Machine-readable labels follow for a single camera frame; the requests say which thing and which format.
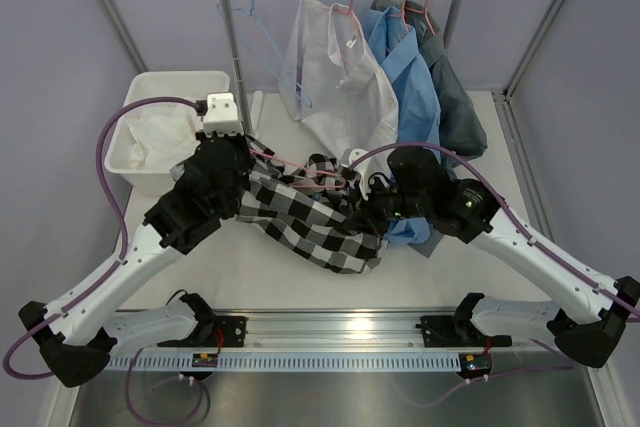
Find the pink hanger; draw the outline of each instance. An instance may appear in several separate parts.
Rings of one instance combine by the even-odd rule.
[[[400,7],[400,13],[399,14],[389,14],[389,17],[399,17],[400,19],[402,19],[402,25],[404,25],[404,29],[406,30],[407,34],[409,33],[409,26],[407,25],[407,22],[404,20],[404,6],[407,3],[407,0],[402,0],[402,6]],[[387,47],[387,54],[391,53],[391,49],[389,47]]]
[[[431,30],[431,33],[433,35],[436,35],[436,31],[433,28],[433,25],[431,25],[431,21],[429,20],[429,15],[427,14],[429,12],[429,1],[430,0],[425,0],[424,1],[424,8],[422,10],[416,10],[416,9],[412,9],[410,7],[406,7],[406,10],[408,10],[410,12],[416,12],[418,14],[424,14],[424,18],[427,21],[427,25],[429,26],[429,30]]]
[[[337,9],[334,9],[334,12],[336,12],[338,14],[341,14],[341,15],[348,15],[351,18],[351,23],[353,24],[353,28],[354,28],[356,34],[361,39],[363,38],[363,34],[362,34],[361,29],[360,29],[360,26],[358,25],[358,21],[356,19],[356,16],[353,14],[353,0],[349,0],[349,7],[347,9],[347,12],[340,12]]]

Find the checkered fabric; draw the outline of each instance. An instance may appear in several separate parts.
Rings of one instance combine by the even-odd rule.
[[[271,156],[275,153],[255,139],[250,148]],[[321,154],[309,158],[310,170],[338,172],[336,159]],[[387,242],[374,235],[350,235],[341,230],[346,217],[336,209],[348,205],[341,191],[321,190],[339,185],[341,180],[324,174],[307,174],[297,170],[286,174],[279,162],[260,158],[249,176],[251,189],[242,198],[239,222],[256,225],[267,235],[296,254],[324,269],[340,274],[362,274],[376,267]],[[290,187],[300,179],[317,186],[313,197]]]

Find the black bracket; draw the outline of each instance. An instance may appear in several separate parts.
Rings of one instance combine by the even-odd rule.
[[[27,330],[44,321],[45,304],[29,302],[20,309],[19,316]],[[65,387],[77,387],[93,379],[107,366],[109,351],[116,343],[104,329],[87,345],[67,345],[64,337],[54,335],[45,327],[33,336],[45,363]]]
[[[433,348],[462,348],[462,347],[487,347],[489,345],[486,335],[476,331],[476,335],[463,338],[456,330],[453,316],[451,315],[425,315],[420,317],[420,323],[416,325],[422,333],[422,341],[425,347]],[[511,347],[513,342],[508,335],[491,337],[491,347]]]
[[[460,372],[458,376],[465,380],[477,379],[491,373],[493,357],[491,354],[460,354]]]
[[[217,348],[216,331],[222,333],[224,339],[222,348],[242,348],[247,335],[247,318],[241,315],[217,315],[211,335],[204,342],[198,342],[197,346],[187,340],[170,340],[158,344],[158,347]]]

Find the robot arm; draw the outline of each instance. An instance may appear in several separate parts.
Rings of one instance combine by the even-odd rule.
[[[389,155],[388,164],[395,178],[393,185],[359,171],[369,180],[367,199],[363,196],[359,212],[349,219],[347,228],[371,225],[386,232],[391,220],[425,217],[441,233],[504,261],[553,299],[514,302],[469,294],[453,315],[448,335],[454,331],[455,340],[468,343],[497,335],[537,339],[555,343],[584,365],[605,364],[624,332],[629,312],[602,291],[635,306],[640,298],[637,281],[631,277],[615,280],[578,261],[517,214],[503,210],[479,181],[450,180],[429,150],[398,148]],[[515,227],[510,215],[526,227],[531,239]],[[540,247],[573,265],[592,283],[564,269]]]
[[[218,230],[221,220],[238,212],[253,160],[229,96],[208,97],[195,153],[173,169],[174,188],[145,214],[125,258],[114,254],[58,299],[46,305],[30,302],[21,309],[28,330],[59,315],[34,339],[51,371],[67,387],[93,378],[111,356],[168,340],[201,345],[210,337],[216,317],[197,294],[183,295],[159,309],[125,314],[116,310],[151,277]],[[107,281],[63,312],[114,262],[120,265]]]

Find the light blue shirt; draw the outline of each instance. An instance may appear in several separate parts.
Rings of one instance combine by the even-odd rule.
[[[391,6],[384,12],[369,11],[362,30],[398,98],[398,142],[440,145],[440,103],[429,67],[418,50],[414,28],[405,27],[400,10]],[[435,154],[440,161],[440,153]],[[386,238],[395,244],[420,244],[429,235],[425,219],[410,219],[393,222]]]

